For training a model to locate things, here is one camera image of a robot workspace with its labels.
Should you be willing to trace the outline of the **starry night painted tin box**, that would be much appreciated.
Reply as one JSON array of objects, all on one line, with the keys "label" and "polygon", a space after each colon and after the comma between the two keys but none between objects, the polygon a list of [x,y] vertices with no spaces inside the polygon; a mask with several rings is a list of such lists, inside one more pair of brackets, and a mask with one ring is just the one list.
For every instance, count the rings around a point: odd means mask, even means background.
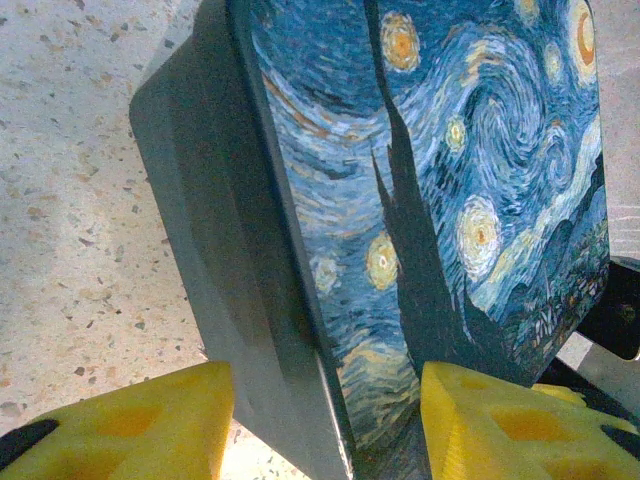
[{"label": "starry night painted tin box", "polygon": [[312,480],[428,480],[424,364],[531,386],[603,294],[589,0],[202,0],[129,118],[236,418]]}]

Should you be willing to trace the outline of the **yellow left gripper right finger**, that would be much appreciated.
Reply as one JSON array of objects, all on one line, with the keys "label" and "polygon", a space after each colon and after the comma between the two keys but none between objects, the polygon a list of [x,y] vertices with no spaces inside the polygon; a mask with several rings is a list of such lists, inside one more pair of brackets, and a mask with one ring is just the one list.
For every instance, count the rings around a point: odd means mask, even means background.
[{"label": "yellow left gripper right finger", "polygon": [[628,420],[468,368],[427,362],[421,421],[433,480],[640,480]]}]

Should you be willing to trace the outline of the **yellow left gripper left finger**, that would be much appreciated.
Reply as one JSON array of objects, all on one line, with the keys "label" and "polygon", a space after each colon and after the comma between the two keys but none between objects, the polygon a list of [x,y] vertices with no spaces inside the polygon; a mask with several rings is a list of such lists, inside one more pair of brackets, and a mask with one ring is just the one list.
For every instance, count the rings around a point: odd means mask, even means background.
[{"label": "yellow left gripper left finger", "polygon": [[220,480],[233,409],[229,363],[181,369],[0,436],[0,480]]}]

